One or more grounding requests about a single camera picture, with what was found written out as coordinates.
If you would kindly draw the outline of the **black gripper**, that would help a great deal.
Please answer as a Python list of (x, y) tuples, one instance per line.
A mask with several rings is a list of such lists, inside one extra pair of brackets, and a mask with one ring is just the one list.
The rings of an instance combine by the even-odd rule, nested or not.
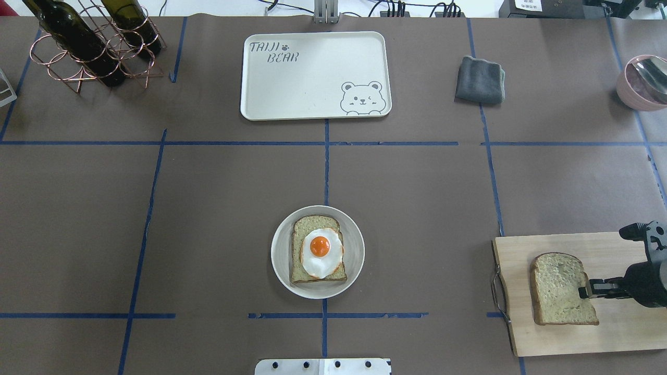
[(665, 308), (665, 283), (666, 263), (646, 261), (629, 266), (623, 279), (589, 279), (578, 292), (581, 299), (626, 299), (630, 295), (647, 308)]

